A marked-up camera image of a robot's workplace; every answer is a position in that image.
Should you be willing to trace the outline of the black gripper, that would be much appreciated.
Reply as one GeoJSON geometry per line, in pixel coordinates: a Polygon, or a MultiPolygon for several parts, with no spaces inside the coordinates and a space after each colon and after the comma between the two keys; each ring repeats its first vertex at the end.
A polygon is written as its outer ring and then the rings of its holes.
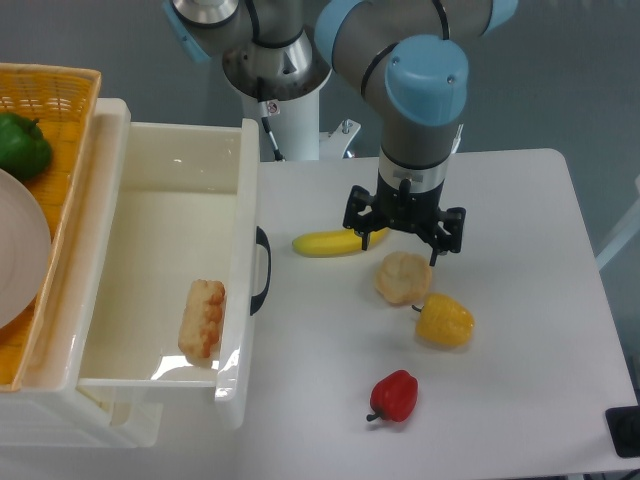
{"type": "Polygon", "coordinates": [[[366,251],[371,235],[385,227],[409,232],[427,233],[426,242],[432,253],[429,265],[435,266],[440,256],[457,254],[462,248],[466,209],[439,208],[444,182],[428,191],[413,191],[413,184],[402,186],[403,179],[390,184],[379,171],[376,195],[354,185],[347,199],[343,226],[354,231],[366,251]]]}

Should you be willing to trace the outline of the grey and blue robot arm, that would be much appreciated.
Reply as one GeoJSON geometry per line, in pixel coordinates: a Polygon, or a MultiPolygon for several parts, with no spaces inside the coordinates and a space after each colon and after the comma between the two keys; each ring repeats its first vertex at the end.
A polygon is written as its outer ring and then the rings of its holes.
{"type": "Polygon", "coordinates": [[[319,151],[319,91],[341,76],[381,117],[377,189],[353,187],[343,224],[362,241],[391,228],[434,256],[461,249],[466,212],[439,205],[456,152],[469,64],[460,42],[507,22],[514,1],[332,1],[313,26],[299,1],[167,1],[196,61],[220,55],[268,159],[319,151]]]}

